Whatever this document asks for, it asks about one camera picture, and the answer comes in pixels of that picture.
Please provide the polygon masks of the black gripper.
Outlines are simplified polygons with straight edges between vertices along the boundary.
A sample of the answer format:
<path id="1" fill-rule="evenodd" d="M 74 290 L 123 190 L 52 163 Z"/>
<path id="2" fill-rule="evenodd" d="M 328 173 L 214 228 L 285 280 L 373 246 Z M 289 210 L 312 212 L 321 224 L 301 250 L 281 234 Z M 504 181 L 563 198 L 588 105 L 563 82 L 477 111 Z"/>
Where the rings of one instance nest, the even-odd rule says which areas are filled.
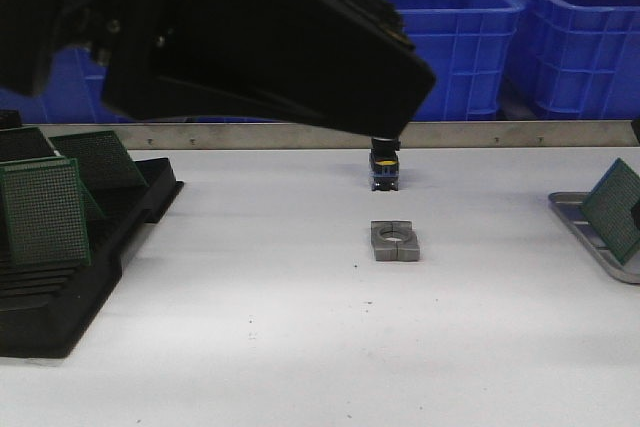
<path id="1" fill-rule="evenodd" d="M 33 97 L 47 87 L 54 55 L 84 47 L 105 66 L 137 25 L 134 0 L 1 0 L 1 86 Z"/>

